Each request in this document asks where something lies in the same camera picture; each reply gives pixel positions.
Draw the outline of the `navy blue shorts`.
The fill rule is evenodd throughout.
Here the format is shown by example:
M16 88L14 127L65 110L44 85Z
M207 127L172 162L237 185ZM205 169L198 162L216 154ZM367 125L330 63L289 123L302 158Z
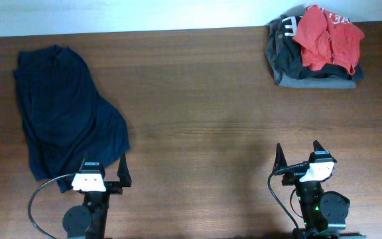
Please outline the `navy blue shorts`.
M127 123L98 93L84 59L58 45L18 55L15 89L36 181L65 178L83 157L108 167L130 148Z

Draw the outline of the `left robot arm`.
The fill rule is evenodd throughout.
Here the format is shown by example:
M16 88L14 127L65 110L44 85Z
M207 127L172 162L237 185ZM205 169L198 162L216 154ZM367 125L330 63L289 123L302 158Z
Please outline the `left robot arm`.
M125 154L119 159L118 180L105 181L102 163L84 159L72 180L72 189L84 196L83 203L73 206L64 215L62 225L68 238L104 239L109 200L131 186Z

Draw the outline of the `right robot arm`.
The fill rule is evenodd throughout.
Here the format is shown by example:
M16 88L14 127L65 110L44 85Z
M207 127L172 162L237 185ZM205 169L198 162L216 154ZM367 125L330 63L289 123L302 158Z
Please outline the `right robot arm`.
M321 183L332 177L337 161L318 141L313 142L313 147L307 161L288 165L278 143L273 170L267 180L268 188L280 207L285 208L271 187L271 178L281 176L283 186L294 187L291 195L298 197L304 221L304 228L301 228L293 215L285 210L294 224L294 238L339 238L340 232L346 228L350 200L335 191L324 191Z

